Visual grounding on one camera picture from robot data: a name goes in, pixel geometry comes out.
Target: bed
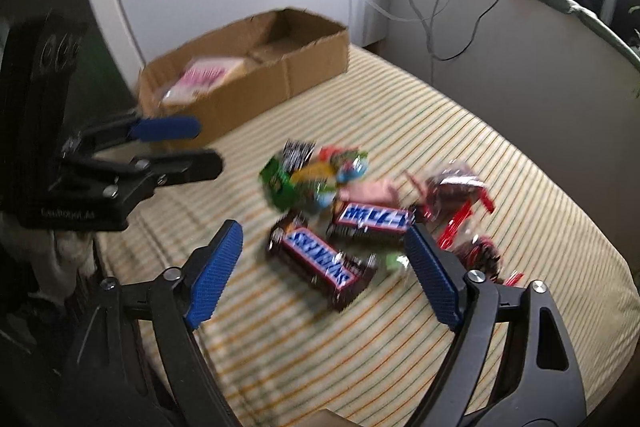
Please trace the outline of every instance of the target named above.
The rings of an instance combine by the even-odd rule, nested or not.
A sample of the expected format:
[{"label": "bed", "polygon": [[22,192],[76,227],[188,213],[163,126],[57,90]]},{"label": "bed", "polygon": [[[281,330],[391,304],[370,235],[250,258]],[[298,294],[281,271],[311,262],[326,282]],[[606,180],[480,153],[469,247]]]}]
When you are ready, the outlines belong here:
[{"label": "bed", "polygon": [[[436,159],[463,158],[487,182],[497,210],[482,227],[520,270],[551,289],[580,365],[588,409],[609,392],[633,355],[640,298],[622,256],[591,219],[493,129],[379,57],[352,46],[348,72],[307,91],[212,143],[225,159],[213,182],[156,191],[122,233],[103,233],[108,271],[122,283],[180,266],[225,219],[244,228],[244,248],[211,320],[196,339],[245,426],[292,426],[327,408],[366,427],[403,425],[443,360],[452,333],[433,315],[415,276],[381,270],[341,314],[264,245],[280,217],[258,172],[287,138],[357,144],[369,151],[369,178],[399,181]],[[487,399],[506,327],[494,332],[470,410]],[[150,359],[160,367],[151,328]]]}]

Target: red candy wrapper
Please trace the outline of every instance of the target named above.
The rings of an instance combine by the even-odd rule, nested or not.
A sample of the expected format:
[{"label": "red candy wrapper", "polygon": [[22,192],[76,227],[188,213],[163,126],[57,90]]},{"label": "red candy wrapper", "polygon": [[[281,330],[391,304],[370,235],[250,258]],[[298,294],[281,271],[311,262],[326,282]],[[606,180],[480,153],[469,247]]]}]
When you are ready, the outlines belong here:
[{"label": "red candy wrapper", "polygon": [[439,247],[456,255],[466,270],[480,270],[494,282],[502,269],[502,257],[494,242],[479,233],[478,224],[472,219],[471,203],[467,201],[451,218],[438,239]]},{"label": "red candy wrapper", "polygon": [[504,284],[505,286],[515,286],[523,277],[524,273],[514,270],[513,272],[511,272],[509,278],[502,284]]},{"label": "red candy wrapper", "polygon": [[424,182],[409,172],[405,174],[420,194],[420,214],[427,221],[441,214],[455,214],[467,201],[471,204],[482,201],[489,213],[495,210],[484,182],[461,160],[437,164],[427,173]]}]

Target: cardboard box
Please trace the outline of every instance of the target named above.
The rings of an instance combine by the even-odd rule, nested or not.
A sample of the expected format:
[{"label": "cardboard box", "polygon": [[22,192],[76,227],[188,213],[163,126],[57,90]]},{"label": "cardboard box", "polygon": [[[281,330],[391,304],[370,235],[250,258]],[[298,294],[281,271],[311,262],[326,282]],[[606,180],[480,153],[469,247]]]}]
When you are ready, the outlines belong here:
[{"label": "cardboard box", "polygon": [[[169,149],[205,146],[279,103],[344,73],[349,34],[322,16],[286,8],[214,30],[150,62],[138,79],[139,101],[149,117],[195,116],[202,132]],[[175,83],[197,57],[246,57],[247,73],[185,106],[163,106],[162,87]]]}]

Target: pink package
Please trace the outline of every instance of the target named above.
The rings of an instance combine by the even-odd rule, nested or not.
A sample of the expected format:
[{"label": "pink package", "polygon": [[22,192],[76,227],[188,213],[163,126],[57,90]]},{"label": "pink package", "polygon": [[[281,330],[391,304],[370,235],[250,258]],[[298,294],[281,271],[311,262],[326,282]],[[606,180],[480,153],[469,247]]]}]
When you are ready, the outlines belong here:
[{"label": "pink package", "polygon": [[354,182],[338,190],[338,199],[353,203],[399,206],[400,194],[391,180],[377,182]]},{"label": "pink package", "polygon": [[192,60],[180,79],[162,97],[162,103],[186,104],[223,84],[229,75],[242,70],[244,58],[210,57]]}]

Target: blue gripper pad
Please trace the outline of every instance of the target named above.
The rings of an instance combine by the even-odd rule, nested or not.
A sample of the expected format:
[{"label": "blue gripper pad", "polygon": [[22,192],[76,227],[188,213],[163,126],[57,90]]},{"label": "blue gripper pad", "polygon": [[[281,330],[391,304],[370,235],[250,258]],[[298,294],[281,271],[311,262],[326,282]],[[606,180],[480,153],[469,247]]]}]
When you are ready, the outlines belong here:
[{"label": "blue gripper pad", "polygon": [[142,118],[129,130],[129,138],[141,142],[181,140],[200,134],[200,122],[193,116]]},{"label": "blue gripper pad", "polygon": [[411,227],[404,236],[404,253],[408,257],[438,321],[447,325],[451,330],[458,329],[463,321],[460,295],[433,249],[415,226]]},{"label": "blue gripper pad", "polygon": [[[208,247],[198,248],[198,251],[211,252],[209,259],[191,283],[191,304],[185,315],[185,320],[191,328],[196,329],[202,322],[209,320],[216,309],[222,290],[231,276],[238,257],[242,251],[242,227],[232,220],[225,221]],[[185,263],[188,270],[190,259]]]}]

